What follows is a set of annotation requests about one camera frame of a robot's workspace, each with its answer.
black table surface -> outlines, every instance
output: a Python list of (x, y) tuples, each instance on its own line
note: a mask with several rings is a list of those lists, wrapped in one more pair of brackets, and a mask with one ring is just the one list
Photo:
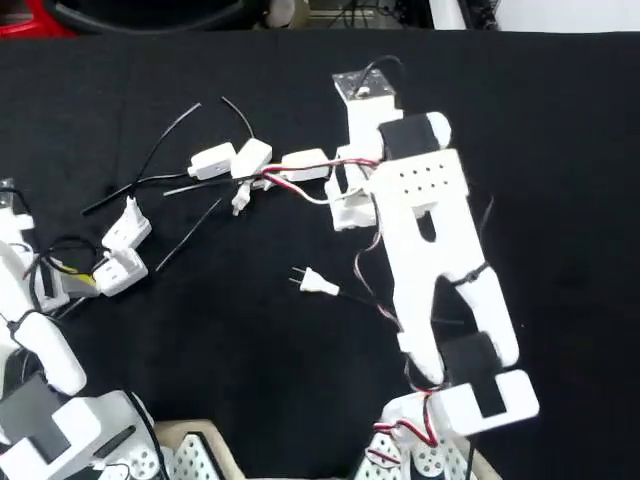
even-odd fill
[[(98, 241), (123, 200), (80, 210), (132, 179), (166, 126), (149, 173), (184, 171), (194, 153), (246, 140), (219, 100), (235, 101), (275, 154), (347, 141), (331, 74), (382, 54), (408, 113), (444, 112), (501, 280), (538, 418), (484, 434), (507, 479), (631, 473), (640, 216), (640, 36), (278, 32), (0, 42), (0, 176), (31, 200), (42, 236)], [(320, 195), (321, 185), (310, 185)], [(138, 249), (154, 267), (220, 191), (137, 196), (153, 224)], [(345, 475), (382, 406), (407, 392), (393, 325), (358, 304), (303, 295), (310, 265), (346, 290), (372, 229), (332, 230), (327, 208), (256, 193), (247, 211), (212, 216), (160, 275), (65, 320), (86, 393), (131, 388), (157, 419), (210, 418), (248, 476)], [(363, 262), (389, 301), (382, 251)], [(469, 331), (450, 287), (439, 338)]]

wire connector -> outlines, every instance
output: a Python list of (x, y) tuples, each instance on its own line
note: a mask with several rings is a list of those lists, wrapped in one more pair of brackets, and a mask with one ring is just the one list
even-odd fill
[(147, 276), (149, 271), (133, 248), (106, 253), (108, 260), (93, 272), (100, 293), (113, 297)]
[(338, 285), (325, 280), (322, 275), (310, 267), (307, 267), (304, 270), (298, 267), (293, 267), (292, 270), (303, 274), (302, 280), (289, 278), (290, 282), (300, 285), (301, 292), (322, 292), (334, 297), (340, 293), (340, 287)]
[[(255, 138), (250, 138), (235, 158), (231, 160), (231, 176), (233, 178), (242, 178), (255, 174), (271, 161), (272, 155), (273, 149), (271, 145), (267, 145)], [(251, 201), (252, 183), (249, 180), (243, 182), (238, 188), (238, 193), (231, 200), (234, 215), (237, 216)]]
[(236, 149), (231, 142), (223, 143), (191, 157), (191, 166), (187, 172), (198, 180), (218, 177), (231, 170), (231, 161), (235, 156)]
[[(305, 168), (313, 165), (322, 165), (329, 160), (320, 148), (304, 150), (302, 152), (290, 153), (282, 157), (282, 165), (292, 168)], [(316, 178), (326, 178), (329, 176), (329, 167), (317, 167), (309, 170), (284, 170), (280, 176), (289, 182), (305, 182)]]
[(233, 215), (238, 216), (244, 207), (246, 207), (251, 201), (251, 182), (244, 182), (238, 188), (238, 193), (231, 200), (231, 206), (233, 207)]
[(102, 238), (102, 245), (109, 250), (136, 248), (151, 233), (151, 222), (140, 210), (133, 197), (127, 197), (127, 204), (120, 218)]
[(250, 138), (231, 160), (231, 176), (242, 178), (257, 173), (271, 161), (272, 155), (271, 145), (256, 138)]

red object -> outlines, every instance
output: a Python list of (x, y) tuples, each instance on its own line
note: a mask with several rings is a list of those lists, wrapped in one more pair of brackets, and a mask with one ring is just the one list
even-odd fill
[(75, 33), (60, 25), (47, 13), (42, 0), (26, 0), (33, 19), (0, 27), (0, 37), (74, 37)]

black wrist strap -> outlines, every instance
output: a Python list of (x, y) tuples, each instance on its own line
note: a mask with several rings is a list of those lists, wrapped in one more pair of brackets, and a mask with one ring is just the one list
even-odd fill
[(471, 270), (460, 280), (451, 282), (451, 285), (457, 288), (460, 285), (464, 285), (465, 283), (475, 282), (478, 279), (478, 277), (480, 277), (480, 274), (484, 272), (488, 267), (489, 267), (489, 264), (485, 261), (482, 265), (480, 265), (478, 268), (474, 270)]

white robot bracket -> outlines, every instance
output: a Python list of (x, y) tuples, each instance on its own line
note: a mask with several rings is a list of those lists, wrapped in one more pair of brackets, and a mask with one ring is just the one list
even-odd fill
[[(431, 325), (439, 277), (448, 279), (469, 305), (478, 332), (484, 332), (479, 337), (490, 340), (490, 354), (499, 361), (490, 381), (495, 379), (503, 410), (485, 415), (474, 387), (455, 384), (428, 402), (439, 436), (467, 436), (533, 417), (539, 405), (527, 374), (501, 372), (517, 362), (518, 342), (497, 275), (482, 252), (458, 153), (447, 148), (450, 125), (437, 112), (405, 119), (394, 107), (393, 89), (379, 71), (373, 72), (370, 83), (364, 83), (365, 97), (353, 92), (354, 74), (334, 75), (347, 107), (350, 135), (350, 145), (339, 149), (339, 155), (384, 160), (369, 178), (357, 166), (344, 167), (348, 189), (364, 187), (364, 193), (331, 205), (334, 228), (377, 222), (394, 279), (400, 348), (430, 381), (439, 385), (445, 379)], [(419, 135), (430, 138), (416, 138)], [(343, 193), (338, 184), (334, 172), (325, 185), (329, 198)], [(425, 240), (419, 230), (417, 220), (427, 213), (434, 241)], [(408, 397), (398, 400), (411, 402)]]

